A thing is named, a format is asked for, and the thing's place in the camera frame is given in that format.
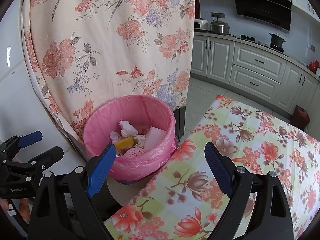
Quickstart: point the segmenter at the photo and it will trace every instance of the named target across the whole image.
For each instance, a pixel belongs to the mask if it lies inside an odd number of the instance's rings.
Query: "floral cloth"
[[[171,159],[105,221],[114,239],[206,239],[229,198],[204,158],[212,141],[219,152],[256,174],[275,171],[283,185],[297,239],[320,207],[320,143],[270,114],[217,96]],[[236,237],[245,233],[255,203],[251,194]]]
[[[147,94],[185,106],[194,0],[24,0],[23,42],[34,89],[82,142],[101,105]]]

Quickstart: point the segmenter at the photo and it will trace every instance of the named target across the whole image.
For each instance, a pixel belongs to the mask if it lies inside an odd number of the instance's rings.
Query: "kitchen counter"
[[[246,40],[242,40],[242,39],[239,39],[239,38],[236,38],[236,37],[232,37],[232,36],[225,36],[225,35],[219,35],[219,34],[213,34],[213,33],[210,33],[210,32],[194,32],[194,35],[199,35],[199,36],[208,36],[208,37],[214,37],[214,38],[220,38],[220,39],[225,39],[225,40],[230,40],[230,41],[236,41],[236,42],[239,42],[239,43],[243,43],[243,44],[247,44],[247,45],[250,45],[250,46],[253,46],[253,47],[256,47],[258,49],[263,49],[267,52],[270,52],[274,55],[277,55],[287,61],[290,61],[292,64],[298,66],[299,68],[303,69],[304,71],[306,71],[308,74],[310,74],[311,76],[313,76],[315,79],[317,79],[319,82],[320,82],[320,78],[314,74],[312,71],[310,71],[308,68],[306,68],[304,65],[302,65],[301,63],[298,62],[298,59],[294,58],[293,56],[289,55],[286,53],[286,55],[288,56],[285,56],[273,49],[270,49],[270,48],[267,48],[265,46],[261,46],[259,44],[256,44],[256,43],[253,43],[253,42],[250,42],[250,41],[246,41]]]

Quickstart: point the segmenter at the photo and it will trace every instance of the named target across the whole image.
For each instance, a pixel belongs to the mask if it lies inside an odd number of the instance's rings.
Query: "white wall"
[[[62,136],[36,96],[25,64],[21,39],[22,0],[14,0],[0,22],[0,143],[11,136],[41,131],[43,138],[21,149],[21,162],[60,146],[63,159],[50,168],[56,175],[71,172],[83,160]]]
[[[306,63],[320,61],[320,23],[317,24],[315,20],[308,21],[301,16],[303,12],[301,15],[292,12],[290,33],[287,34],[268,25],[239,18],[235,0],[200,0],[200,11],[201,18],[207,20],[209,25],[212,22],[211,12],[225,13],[226,18],[220,20],[229,24],[231,34],[246,34],[266,44],[270,44],[271,41],[269,32],[279,33],[287,41],[283,44],[286,53]],[[307,43],[316,47],[315,53],[308,49]]]

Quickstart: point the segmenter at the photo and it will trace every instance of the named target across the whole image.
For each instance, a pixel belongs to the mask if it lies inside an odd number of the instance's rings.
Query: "trash can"
[[[110,132],[120,133],[121,120],[128,121],[139,133],[151,126],[167,132],[163,140],[142,155],[117,157],[109,172],[120,182],[143,179],[163,166],[177,147],[173,112],[167,103],[149,95],[129,95],[106,103],[90,116],[84,127],[88,158],[100,155],[111,143]]]
[[[310,122],[310,117],[306,110],[300,106],[296,106],[290,124],[304,131]]]

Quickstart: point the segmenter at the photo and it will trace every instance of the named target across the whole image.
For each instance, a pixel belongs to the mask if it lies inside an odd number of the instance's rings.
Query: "blue gripper pad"
[[[23,136],[20,138],[20,140],[17,143],[18,147],[25,148],[31,144],[34,144],[36,142],[39,142],[42,140],[42,133],[40,131],[36,131],[33,133],[30,133],[26,136]]]
[[[213,143],[207,143],[204,148],[204,157],[220,187],[220,190],[232,198],[234,190],[232,188],[232,177],[217,154],[218,150]]]
[[[86,193],[88,197],[93,197],[94,194],[98,193],[116,159],[116,147],[110,144],[108,148],[101,154],[99,162],[92,170],[88,178],[88,186]]]

